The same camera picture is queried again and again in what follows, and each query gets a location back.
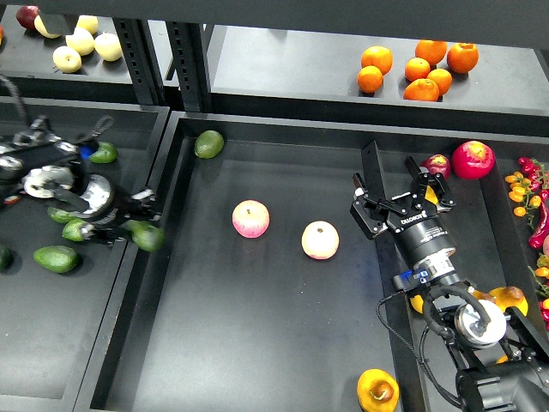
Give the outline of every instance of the black storage compartment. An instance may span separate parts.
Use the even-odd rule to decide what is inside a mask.
[[[23,130],[12,99],[0,98],[0,135]],[[45,114],[54,132],[70,140],[90,131],[103,115],[114,125],[100,137],[118,148],[118,159],[92,165],[128,192],[141,190],[160,142],[168,110],[160,107],[27,100],[33,118]],[[71,411],[94,347],[126,242],[81,244],[62,238],[56,223],[37,200],[24,197],[0,211],[0,243],[14,255],[0,275],[0,409]],[[63,276],[33,261],[49,245],[73,247],[79,265]]]
[[[194,139],[208,129],[226,146],[212,160],[197,159]],[[522,288],[543,331],[527,269],[535,253],[511,213],[504,175],[518,155],[549,160],[544,139],[174,112],[151,178],[165,191],[166,246],[139,251],[135,261],[125,255],[75,410],[356,411],[357,379],[373,367],[399,380],[398,410],[449,408],[379,323],[377,302],[393,292],[390,277],[402,264],[390,235],[367,240],[349,208],[352,176],[363,166],[380,196],[394,196],[411,181],[407,155],[417,162],[451,155],[473,138],[488,143],[498,163],[481,181],[449,180],[458,202],[443,216],[459,248],[452,262],[480,290]],[[232,227],[233,208],[247,198],[270,212],[259,239]],[[327,261],[301,248],[316,220],[340,235]],[[401,298],[386,309],[414,341],[422,317]],[[455,369],[432,339],[431,367],[455,391]]]

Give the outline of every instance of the cherry tomato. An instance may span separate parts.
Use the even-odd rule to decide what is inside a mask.
[[[523,217],[526,214],[526,209],[522,206],[517,206],[513,209],[513,213],[515,214],[515,216]]]
[[[516,193],[515,191],[510,191],[510,192],[509,192],[509,198],[510,198],[513,202],[520,203],[520,202],[522,202],[522,200],[524,199],[524,196],[523,196],[523,195],[519,195],[519,194]]]
[[[531,173],[534,170],[534,163],[524,163],[522,165],[522,172],[523,173]]]
[[[548,277],[549,276],[549,268],[546,266],[542,266],[541,268],[538,268],[535,270],[535,275],[539,277]]]
[[[549,267],[549,257],[544,254],[540,254],[540,257],[538,257],[538,261],[536,262],[536,266],[538,268],[542,268],[544,266]]]
[[[541,197],[539,197],[538,195],[532,196],[530,198],[530,201],[528,202],[528,205],[532,206],[533,208],[539,208],[539,206],[541,205]]]
[[[534,182],[530,183],[530,185],[528,186],[530,191],[537,191],[540,187],[541,187],[541,184],[538,181],[534,181]]]
[[[515,186],[513,187],[513,192],[519,194],[519,195],[526,195],[526,188],[522,186]]]

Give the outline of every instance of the black shelf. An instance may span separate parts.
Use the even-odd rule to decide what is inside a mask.
[[[226,147],[197,160],[194,137],[207,129],[219,130]],[[356,379],[369,367],[395,373],[401,410],[447,408],[374,315],[399,264],[390,238],[368,241],[350,216],[351,177],[364,162],[367,180],[379,176],[387,196],[398,194],[410,182],[406,155],[420,161],[435,151],[450,154],[473,136],[492,146],[498,166],[481,181],[449,180],[459,203],[443,217],[459,247],[452,261],[480,290],[520,287],[530,320],[545,330],[527,269],[535,253],[512,216],[503,179],[523,152],[549,159],[545,139],[175,112],[160,150],[165,177],[156,173],[170,187],[168,244],[128,262],[118,278],[76,410],[258,410],[274,403],[318,410],[320,403],[354,411]],[[363,161],[372,142],[375,157]],[[271,212],[260,239],[243,239],[232,227],[232,209],[245,198]],[[300,245],[306,224],[321,219],[341,237],[326,262],[308,258]],[[390,323],[415,339],[425,322],[405,300],[393,305]],[[454,369],[437,342],[429,357],[440,361],[431,367],[447,382]]]
[[[425,103],[402,98],[416,39],[219,26],[212,39],[218,113],[549,136],[546,64],[532,49],[478,45],[477,66]],[[394,63],[382,87],[365,95],[356,77],[371,45],[391,49]],[[448,68],[445,59],[438,67]]]
[[[76,137],[105,115],[115,124],[101,140],[114,143],[118,160],[93,165],[128,192],[148,181],[167,109],[74,101],[27,100],[33,118],[50,117],[58,136]],[[23,129],[11,99],[0,98],[0,134]],[[0,213],[0,243],[14,262],[0,275],[2,353],[0,409],[72,411],[115,282],[126,243],[80,244],[61,236],[63,225],[47,215],[39,201],[23,198]],[[33,252],[48,245],[73,247],[81,262],[60,276],[33,261]]]
[[[93,51],[82,57],[82,67],[76,73],[62,73],[55,67],[52,54],[66,45],[64,36],[47,39],[38,32],[26,30],[18,23],[15,13],[20,6],[9,5],[3,14],[5,37],[0,46],[0,72],[9,77],[26,97],[58,100],[86,100],[117,103],[137,103],[124,57],[105,62]],[[99,29],[116,33],[112,18],[98,17]],[[163,21],[148,22],[153,36],[156,58],[166,85],[170,82],[172,52]]]

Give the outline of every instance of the green avocado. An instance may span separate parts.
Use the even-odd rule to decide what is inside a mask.
[[[116,146],[109,142],[99,142],[100,147],[89,156],[92,163],[113,163],[118,157]]]
[[[63,233],[61,234],[65,239],[72,240],[73,242],[82,242],[84,237],[80,232],[82,226],[87,223],[82,219],[75,218],[69,221],[63,228]]]
[[[48,216],[50,216],[57,223],[68,223],[69,221],[75,219],[75,216],[73,216],[70,212],[58,208],[48,208]]]
[[[33,254],[34,260],[40,266],[55,273],[66,273],[78,264],[78,254],[68,246],[46,246]]]
[[[128,221],[131,239],[144,251],[158,251],[164,244],[164,230],[148,221]]]
[[[11,252],[9,249],[4,245],[0,245],[0,270],[8,267],[11,263],[11,258]]]

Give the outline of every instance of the small orange tomato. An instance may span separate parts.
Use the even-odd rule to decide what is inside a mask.
[[[538,195],[532,196],[530,198],[530,201],[528,202],[528,205],[532,206],[533,208],[539,208],[539,206],[541,205],[541,197],[539,197]]]
[[[522,206],[518,206],[513,209],[513,213],[515,214],[515,216],[523,217],[526,214],[526,209]]]
[[[523,195],[520,195],[518,193],[516,193],[515,191],[510,191],[509,192],[509,199],[511,199],[513,202],[517,202],[517,203],[520,203],[522,202],[524,196]]]
[[[535,275],[539,277],[548,277],[549,276],[549,268],[546,266],[543,266],[541,268],[538,268],[535,270]]]
[[[518,193],[519,195],[526,195],[526,188],[522,186],[513,187],[513,192]]]

